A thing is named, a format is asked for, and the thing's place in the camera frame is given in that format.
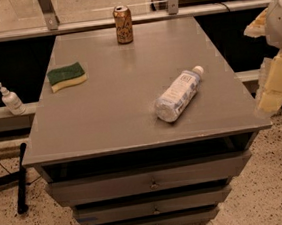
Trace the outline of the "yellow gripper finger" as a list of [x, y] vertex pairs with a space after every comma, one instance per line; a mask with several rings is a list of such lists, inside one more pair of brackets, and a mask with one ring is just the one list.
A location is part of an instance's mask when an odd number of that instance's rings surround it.
[[250, 38], [259, 38], [265, 36], [265, 23], [266, 23], [266, 15], [267, 9], [261, 11], [261, 13], [245, 28], [243, 34]]
[[282, 106], [282, 49], [274, 58], [264, 58], [259, 73], [256, 110], [275, 113]]

